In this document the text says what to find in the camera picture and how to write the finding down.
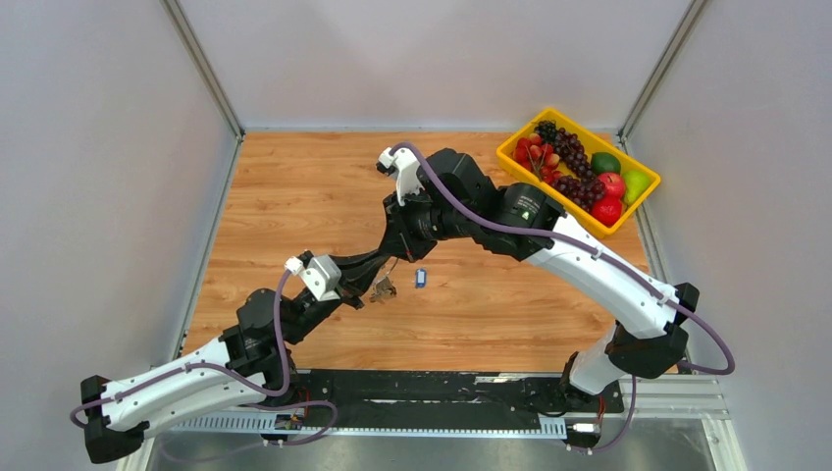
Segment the metal keyring with keys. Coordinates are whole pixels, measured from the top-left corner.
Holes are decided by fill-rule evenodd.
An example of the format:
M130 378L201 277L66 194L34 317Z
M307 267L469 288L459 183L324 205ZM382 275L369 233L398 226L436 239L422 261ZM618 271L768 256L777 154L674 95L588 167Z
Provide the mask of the metal keyring with keys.
M398 259L391 258L381 269L380 275L371 285L369 300L371 303L384 304L397 296L397 290L391 280L391 274L397 266Z

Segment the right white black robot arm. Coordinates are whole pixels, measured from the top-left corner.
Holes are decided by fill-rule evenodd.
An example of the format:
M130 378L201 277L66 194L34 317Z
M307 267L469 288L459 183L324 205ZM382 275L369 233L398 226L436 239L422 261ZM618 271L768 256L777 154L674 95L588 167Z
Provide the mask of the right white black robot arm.
M395 180L385 201L387 256L416 261L441 240L470 238L497 255L537 266L607 309L615 325L563 369L560 395L585 409L624 375L654 379L682 362L682 328L698 292L653 279L609 250L537 187L495 187L473 158L450 148L428 158L411 144L385 149L377 169Z

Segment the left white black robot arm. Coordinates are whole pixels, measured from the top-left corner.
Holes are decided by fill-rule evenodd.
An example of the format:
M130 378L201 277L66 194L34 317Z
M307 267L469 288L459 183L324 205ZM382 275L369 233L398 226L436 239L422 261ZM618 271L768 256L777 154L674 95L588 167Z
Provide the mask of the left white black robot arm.
M193 352L123 380L95 375L80 384L72 414L94 464L139 450L175 425L234 406L287 406L299 395L289 347L341 306L363 306L389 261L378 250L352 256L306 251L286 261L276 288L253 291L237 322Z

